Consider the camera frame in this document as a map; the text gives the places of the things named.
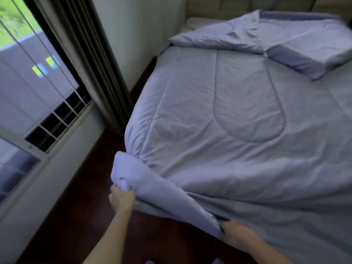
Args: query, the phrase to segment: window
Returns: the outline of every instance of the window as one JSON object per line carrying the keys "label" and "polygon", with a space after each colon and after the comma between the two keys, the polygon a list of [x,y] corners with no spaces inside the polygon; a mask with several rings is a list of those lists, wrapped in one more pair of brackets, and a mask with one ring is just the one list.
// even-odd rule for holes
{"label": "window", "polygon": [[0,0],[0,202],[48,154],[91,97],[23,0]]}

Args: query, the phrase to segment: wooden floor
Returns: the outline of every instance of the wooden floor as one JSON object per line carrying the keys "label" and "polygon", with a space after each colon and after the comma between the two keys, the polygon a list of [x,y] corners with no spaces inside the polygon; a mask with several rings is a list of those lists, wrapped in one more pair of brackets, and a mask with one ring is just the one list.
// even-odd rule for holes
{"label": "wooden floor", "polygon": [[[19,263],[82,263],[107,229],[113,214],[108,194],[110,172],[122,136],[108,133],[41,226]],[[182,222],[134,212],[126,237],[123,263],[147,260],[167,264],[255,263],[246,253]]]}

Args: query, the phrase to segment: dark curtain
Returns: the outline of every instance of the dark curtain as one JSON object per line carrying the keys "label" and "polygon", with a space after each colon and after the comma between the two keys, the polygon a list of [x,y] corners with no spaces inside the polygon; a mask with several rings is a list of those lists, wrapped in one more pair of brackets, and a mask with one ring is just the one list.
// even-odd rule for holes
{"label": "dark curtain", "polygon": [[91,0],[33,0],[99,107],[110,131],[122,133],[132,105]]}

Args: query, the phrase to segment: wall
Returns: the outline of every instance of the wall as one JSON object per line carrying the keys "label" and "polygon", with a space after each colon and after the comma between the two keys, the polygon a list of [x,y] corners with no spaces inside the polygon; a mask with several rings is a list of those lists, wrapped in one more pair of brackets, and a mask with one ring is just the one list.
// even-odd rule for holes
{"label": "wall", "polygon": [[97,107],[91,104],[81,121],[72,126],[72,132],[52,156],[47,165],[34,177],[29,175],[0,208],[6,209],[21,188],[25,191],[6,210],[0,221],[0,264],[12,264],[18,259],[32,236],[59,199],[77,169],[97,142],[105,126]]}
{"label": "wall", "polygon": [[163,43],[185,19],[186,0],[93,0],[131,90]]}

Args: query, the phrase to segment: headboard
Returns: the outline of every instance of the headboard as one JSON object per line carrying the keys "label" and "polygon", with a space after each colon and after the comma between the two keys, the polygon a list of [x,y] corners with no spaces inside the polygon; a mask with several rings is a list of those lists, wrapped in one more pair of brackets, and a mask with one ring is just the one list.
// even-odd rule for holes
{"label": "headboard", "polygon": [[319,12],[352,19],[352,0],[187,0],[186,17],[233,19],[251,11]]}

